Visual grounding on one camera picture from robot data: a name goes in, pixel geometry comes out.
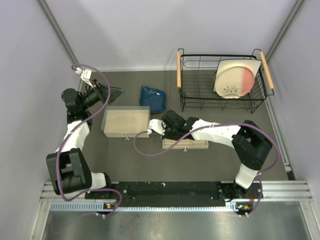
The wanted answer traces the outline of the beige jewelry tray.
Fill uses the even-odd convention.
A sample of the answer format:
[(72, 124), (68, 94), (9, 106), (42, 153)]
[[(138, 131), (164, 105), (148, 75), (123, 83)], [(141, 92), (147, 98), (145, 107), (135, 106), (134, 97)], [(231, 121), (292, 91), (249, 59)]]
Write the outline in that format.
[[(162, 148), (164, 150), (171, 147), (176, 141), (170, 139), (162, 140)], [(180, 141), (177, 145), (175, 145), (172, 150), (183, 150), (187, 152), (188, 150), (204, 150), (209, 148), (209, 142), (207, 140), (191, 140), (184, 139)]]

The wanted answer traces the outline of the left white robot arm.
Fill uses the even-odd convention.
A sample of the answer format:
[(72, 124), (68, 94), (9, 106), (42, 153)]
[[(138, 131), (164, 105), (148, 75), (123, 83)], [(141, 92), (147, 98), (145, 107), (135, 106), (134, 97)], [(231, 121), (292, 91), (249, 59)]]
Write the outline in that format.
[(60, 195), (60, 183), (64, 194), (83, 190), (96, 190), (102, 198), (109, 198), (114, 191), (107, 173), (91, 172), (82, 149), (86, 137), (91, 131), (93, 121), (89, 108), (98, 102), (111, 103), (124, 93), (118, 87), (108, 88), (93, 80), (93, 86), (87, 86), (85, 92), (67, 88), (61, 94), (67, 109), (67, 133), (63, 139), (64, 145), (56, 152), (48, 154), (46, 164), (50, 180), (57, 195)]

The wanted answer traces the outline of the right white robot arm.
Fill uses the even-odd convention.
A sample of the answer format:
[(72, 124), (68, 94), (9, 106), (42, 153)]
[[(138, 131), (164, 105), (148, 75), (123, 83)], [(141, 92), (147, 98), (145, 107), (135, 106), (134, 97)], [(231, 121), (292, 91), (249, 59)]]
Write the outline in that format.
[(184, 119), (169, 110), (160, 120), (151, 120), (149, 126), (163, 139), (208, 141), (234, 149), (241, 162), (233, 182), (233, 192), (239, 198), (245, 198), (251, 193), (251, 185), (273, 147), (270, 138), (250, 120), (243, 124), (227, 125), (198, 117)]

